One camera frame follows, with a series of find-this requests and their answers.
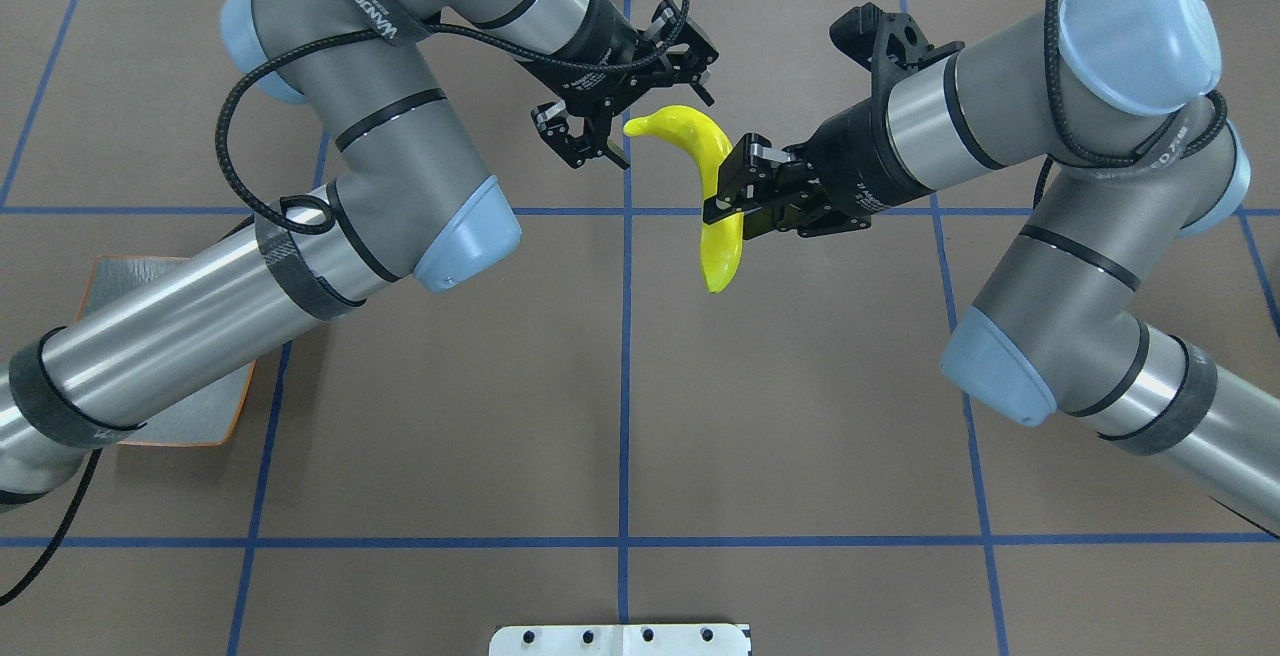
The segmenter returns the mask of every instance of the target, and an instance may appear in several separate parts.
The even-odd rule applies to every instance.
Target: white mounting bracket
[[[737,624],[507,627],[489,656],[751,656],[751,628]]]

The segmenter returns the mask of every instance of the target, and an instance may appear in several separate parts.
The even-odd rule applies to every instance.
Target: light blue cap
[[[1175,113],[1222,76],[1203,0],[1062,0],[1059,17],[1062,59],[1089,91],[1125,113]]]
[[[266,51],[262,50],[257,27],[253,26],[253,0],[227,0],[219,22],[223,46],[241,73],[248,73],[266,63]],[[285,83],[279,73],[266,74],[259,79],[257,86],[284,104],[307,102],[307,97]]]
[[[1036,366],[973,306],[942,351],[941,366],[965,393],[1023,425],[1039,425],[1057,410],[1057,400]]]
[[[1231,182],[1226,184],[1226,191],[1222,192],[1217,204],[1213,204],[1213,208],[1202,218],[1184,226],[1178,232],[1179,237],[1198,236],[1222,223],[1235,213],[1235,209],[1240,208],[1240,204],[1244,202],[1244,195],[1249,192],[1249,182],[1253,179],[1249,156],[1244,154],[1244,144],[1240,141],[1240,133],[1235,131],[1235,124],[1228,119],[1226,127],[1231,129],[1231,140],[1235,141],[1235,169],[1231,170]]]
[[[413,277],[439,293],[497,264],[520,245],[520,222],[490,176],[467,196],[413,266]]]

